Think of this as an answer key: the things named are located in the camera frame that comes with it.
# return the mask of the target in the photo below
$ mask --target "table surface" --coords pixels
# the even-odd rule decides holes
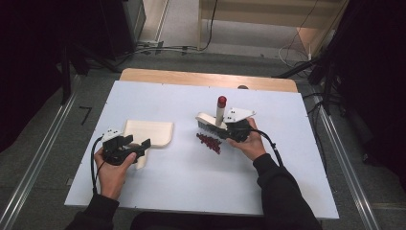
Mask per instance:
[[[265,130],[277,144],[284,165],[297,179],[304,199],[315,216],[319,219],[338,218],[300,94],[234,89],[241,84],[251,88],[253,85],[265,87],[266,85],[256,84],[254,81],[267,80],[262,78],[176,73],[179,72],[135,69],[123,72],[121,80],[115,82],[110,92],[66,198],[66,205],[85,206],[90,201],[88,161],[93,142],[109,127],[120,128],[126,120],[141,120],[174,122],[172,141],[165,148],[151,149],[143,169],[136,171],[130,168],[119,199],[121,207],[261,215],[260,188],[256,184],[258,175],[252,162],[238,149],[233,149],[226,143],[221,144],[221,153],[217,155],[201,145],[195,137],[201,129],[197,127],[194,116],[201,111],[215,114],[213,104],[215,105],[216,98],[226,95],[229,100],[227,107],[234,105],[257,111],[255,119],[260,129]],[[220,76],[221,80],[212,81],[215,76]],[[159,77],[164,83],[157,83]],[[189,86],[167,83],[174,83],[176,79]],[[191,86],[192,82],[203,86]],[[271,88],[275,88],[278,82],[291,80],[269,82],[273,84]],[[213,87],[211,83],[229,88]]]

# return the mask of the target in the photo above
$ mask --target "gray carpet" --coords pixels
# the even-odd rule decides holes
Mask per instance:
[[[272,58],[213,54],[182,56],[181,53],[174,52],[164,52],[160,55],[138,54],[121,65],[121,68],[128,67],[262,77],[275,76],[288,69],[278,59]],[[93,129],[102,113],[109,90],[119,76],[120,74],[112,74],[101,69],[92,70],[87,77],[81,77],[76,101],[13,229],[63,229],[73,219],[75,213],[82,210],[63,205],[69,192],[66,181],[75,176]],[[311,93],[311,87],[306,80],[299,76],[295,77],[295,80],[303,95]],[[35,115],[15,144],[1,152],[0,207],[2,209],[5,208],[13,188],[22,178],[34,157],[56,115],[60,99],[61,92],[58,91]],[[307,110],[314,105],[312,99],[306,99],[304,102]],[[80,109],[80,106],[93,108],[83,126],[81,122],[87,111]],[[362,163],[362,149],[350,124],[346,118],[339,116],[339,111],[335,107],[332,111],[340,136],[343,137],[346,148],[351,153],[351,162],[370,202],[405,202],[406,195],[401,191],[396,177],[391,172],[385,168],[372,167]],[[340,215],[340,219],[337,220],[323,220],[323,227],[324,229],[363,229],[364,225],[320,120],[317,130],[327,158],[327,177]],[[404,229],[406,227],[403,221],[406,218],[405,209],[379,208],[374,211],[382,229]],[[136,214],[137,212],[133,210],[119,210],[114,218],[116,229],[128,229]]]

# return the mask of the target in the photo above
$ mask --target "black sleeve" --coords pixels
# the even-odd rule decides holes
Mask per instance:
[[[102,195],[93,195],[84,212],[78,212],[66,230],[107,230],[113,229],[113,216],[119,202]]]
[[[285,167],[279,167],[268,153],[253,164],[259,174],[257,182],[262,189],[262,209],[268,229],[322,229],[295,178]]]

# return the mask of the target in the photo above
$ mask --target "floor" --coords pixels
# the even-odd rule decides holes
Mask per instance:
[[[188,23],[193,26],[194,24],[192,20],[187,20],[188,23],[179,21],[181,19],[178,18],[180,14],[178,4],[190,7],[195,6],[196,1],[187,1],[187,3],[180,0],[169,1],[169,9],[160,34],[161,41],[164,41],[165,45],[195,45],[194,32],[188,33],[186,28]],[[252,37],[245,38],[237,32],[227,32],[226,36],[237,33],[240,37],[236,42],[229,43],[233,45],[224,45],[224,43],[228,43],[228,40],[222,39],[221,33],[216,28],[222,27],[214,22],[214,38],[204,54],[183,55],[178,52],[136,54],[127,59],[121,67],[261,77],[276,76],[290,69],[283,63],[283,58],[279,58],[279,51],[292,41],[295,36],[294,28],[269,29],[269,31],[274,31],[272,39],[264,40],[262,38],[270,35],[260,35],[259,37],[262,38],[258,39],[256,45],[251,45]],[[261,26],[251,26],[247,29],[247,33],[243,34],[252,35],[256,28],[261,28]],[[298,54],[294,57],[291,55],[296,54],[296,52],[289,52],[289,57],[286,60],[291,62],[288,64],[294,64],[302,59],[301,47],[296,47],[294,50],[297,50]],[[300,76],[292,78],[297,83],[302,95],[311,94],[314,90],[314,87],[305,80],[306,74],[308,73],[304,72]],[[69,192],[69,181],[74,178],[79,164],[88,162],[87,159],[82,159],[84,150],[102,113],[109,90],[113,82],[119,77],[120,74],[113,74],[105,69],[94,69],[90,71],[88,76],[76,76],[73,79],[76,97],[71,101],[71,106],[67,109],[66,116],[63,117],[63,123],[59,125],[59,133],[55,135],[55,139],[47,148],[48,154],[43,159],[43,163],[40,164],[40,171],[38,171],[36,180],[27,196],[23,196],[23,205],[20,210],[16,210],[18,215],[11,220],[12,228],[9,229],[63,228],[72,220],[77,211],[82,210],[82,208],[63,205]],[[0,207],[3,210],[9,204],[11,196],[30,164],[33,160],[37,160],[38,150],[44,149],[41,143],[52,126],[55,116],[60,117],[59,110],[66,108],[66,106],[61,107],[59,105],[60,100],[61,91],[59,90],[32,118],[14,145],[0,153]],[[313,108],[315,103],[314,98],[304,99],[307,110]],[[92,107],[92,111],[83,123],[87,113],[86,109],[81,108],[84,106]],[[351,127],[351,123],[346,117],[340,116],[338,107],[333,106],[331,109],[330,118],[337,129],[355,175],[371,205],[373,217],[380,229],[406,229],[404,221],[406,218],[406,195],[400,188],[397,177],[386,168],[366,165],[362,162],[364,150]],[[316,126],[313,127],[317,128],[317,133],[321,138],[320,152],[322,157],[324,153],[327,160],[327,178],[340,215],[340,219],[337,220],[322,220],[323,228],[379,229],[366,226],[361,219],[355,204],[357,199],[351,192],[334,145],[328,136],[322,119],[323,113],[310,113],[309,122],[312,122],[313,115],[314,118],[317,118],[316,124],[313,124]],[[137,212],[133,210],[120,209],[114,218],[116,229],[127,229],[136,214]],[[3,219],[0,223],[1,228],[4,226]]]

